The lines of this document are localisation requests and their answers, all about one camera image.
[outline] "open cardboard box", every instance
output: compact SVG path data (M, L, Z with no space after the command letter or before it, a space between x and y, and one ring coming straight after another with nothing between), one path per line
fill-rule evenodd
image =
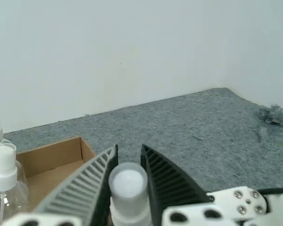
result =
M17 154L30 188L33 210L70 174L95 156L81 137L74 137Z

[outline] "screw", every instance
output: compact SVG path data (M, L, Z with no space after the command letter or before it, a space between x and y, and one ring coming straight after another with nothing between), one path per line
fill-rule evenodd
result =
M244 206L238 206L237 211L242 215L246 214L246 208Z
M256 199L256 198L259 197L260 194L259 194L258 192L256 192L256 191L252 191L252 192L250 193L250 195L253 196L253 197Z
M255 212L258 213L258 214L262 214L262 213L263 213L263 208L262 208L262 206L256 206L256 207L255 207Z
M215 200L215 197L212 196L212 195L210 195L208 198L209 198L211 201L214 201L214 200Z
M234 196L237 198L237 199L240 199L242 198L242 193L240 191L235 191L234 192Z

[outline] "gray fluff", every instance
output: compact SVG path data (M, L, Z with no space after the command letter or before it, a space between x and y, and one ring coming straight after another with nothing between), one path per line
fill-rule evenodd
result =
M261 127L258 130L258 137L259 137L260 142L265 142L267 140L267 138L268 138L268 131L267 131L266 127Z
M283 107L280 107L279 105L271 105L271 107L261 105L259 108L259 115L265 123L283 125Z

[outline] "table surface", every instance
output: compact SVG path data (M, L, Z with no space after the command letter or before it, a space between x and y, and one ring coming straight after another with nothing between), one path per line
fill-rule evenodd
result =
M258 130L268 139L260 142ZM119 145L119 162L160 151L208 191L283 187L283 126L265 124L258 105L226 88L160 100L5 134L18 151L82 136L96 153Z

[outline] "white wall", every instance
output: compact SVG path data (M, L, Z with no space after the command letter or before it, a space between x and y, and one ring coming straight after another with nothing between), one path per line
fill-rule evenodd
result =
M2 0L4 131L218 86L283 105L282 11L283 0Z
M222 85L257 104L283 106L283 0L239 2Z
M0 1L4 131L216 87L222 36L211 42L207 4Z

